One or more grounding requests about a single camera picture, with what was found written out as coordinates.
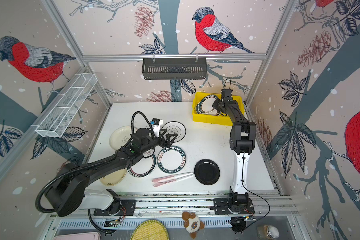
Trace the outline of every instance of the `stuffed toy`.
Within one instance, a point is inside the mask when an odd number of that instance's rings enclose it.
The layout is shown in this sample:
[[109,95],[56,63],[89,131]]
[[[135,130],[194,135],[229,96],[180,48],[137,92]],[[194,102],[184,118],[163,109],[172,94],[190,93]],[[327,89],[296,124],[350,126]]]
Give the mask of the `stuffed toy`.
[[184,220],[185,229],[189,232],[192,239],[195,239],[196,232],[204,228],[204,223],[200,221],[194,212],[183,212],[182,219]]

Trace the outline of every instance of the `bird wing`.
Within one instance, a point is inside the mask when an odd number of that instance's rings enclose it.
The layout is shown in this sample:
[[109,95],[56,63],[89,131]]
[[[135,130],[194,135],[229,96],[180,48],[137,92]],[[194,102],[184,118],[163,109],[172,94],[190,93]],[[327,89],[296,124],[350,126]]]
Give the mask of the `bird wing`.
[[222,40],[231,33],[231,30],[229,30],[228,27],[224,26],[217,19],[217,17],[215,17],[215,21],[213,22],[212,26],[205,27],[203,30],[205,34],[208,35],[210,38],[220,42],[223,42]]
[[34,47],[24,43],[29,52],[25,65],[32,68],[46,68],[51,65],[52,54],[48,48]]

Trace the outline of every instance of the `metal vent grille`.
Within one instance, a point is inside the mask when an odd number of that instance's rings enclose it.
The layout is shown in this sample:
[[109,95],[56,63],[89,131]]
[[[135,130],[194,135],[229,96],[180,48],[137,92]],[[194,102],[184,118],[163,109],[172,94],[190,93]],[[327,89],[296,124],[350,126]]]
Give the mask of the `metal vent grille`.
[[[104,227],[106,220],[104,219],[94,219],[97,226],[101,226],[104,229],[114,229],[114,227]],[[133,230],[139,226],[142,222],[148,220],[149,218],[126,218],[119,226],[119,229],[123,230]],[[156,218],[164,224],[166,228],[183,228],[184,221],[182,218]],[[206,228],[209,227],[232,227],[230,223],[230,217],[206,217],[200,218]],[[94,229],[88,219],[62,219],[59,225],[59,229]]]

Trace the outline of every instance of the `hanging shelf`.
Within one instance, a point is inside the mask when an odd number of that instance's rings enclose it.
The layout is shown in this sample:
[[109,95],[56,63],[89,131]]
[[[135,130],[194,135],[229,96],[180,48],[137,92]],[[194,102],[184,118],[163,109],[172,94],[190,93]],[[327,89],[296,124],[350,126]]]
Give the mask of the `hanging shelf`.
[[66,93],[59,94],[62,95],[61,99],[36,129],[40,136],[61,137],[97,83],[95,74],[82,73],[76,76],[72,86]]

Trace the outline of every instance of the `plate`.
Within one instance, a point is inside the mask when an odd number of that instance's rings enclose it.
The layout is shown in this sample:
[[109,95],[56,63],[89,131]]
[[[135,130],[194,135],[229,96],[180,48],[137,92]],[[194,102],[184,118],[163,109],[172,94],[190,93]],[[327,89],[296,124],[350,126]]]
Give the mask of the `plate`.
[[157,156],[158,167],[166,173],[182,170],[186,161],[185,152],[177,146],[163,148]]
[[210,94],[205,96],[197,105],[196,105],[196,113],[198,114],[207,114],[213,116],[219,116],[220,112],[217,111],[215,108],[212,107],[212,104],[215,102],[216,99],[219,97],[215,94]]
[[167,122],[166,124],[164,124],[162,129],[167,130],[165,134],[177,133],[177,138],[175,139],[174,142],[178,142],[182,140],[185,137],[185,134],[187,133],[187,131],[185,130],[185,126],[181,122],[176,122],[176,121]]
[[195,177],[204,185],[212,185],[220,178],[220,169],[217,164],[210,159],[202,159],[195,165]]
[[[154,153],[153,150],[146,151],[143,156],[148,157]],[[145,177],[150,174],[156,166],[156,157],[153,154],[149,158],[143,158],[135,165],[128,167],[127,170],[133,177]]]
[[109,145],[114,150],[118,150],[120,147],[124,146],[124,144],[131,137],[131,126],[124,126],[116,129],[109,138]]
[[100,182],[106,186],[114,186],[121,182],[127,174],[127,169],[121,169],[100,179]]

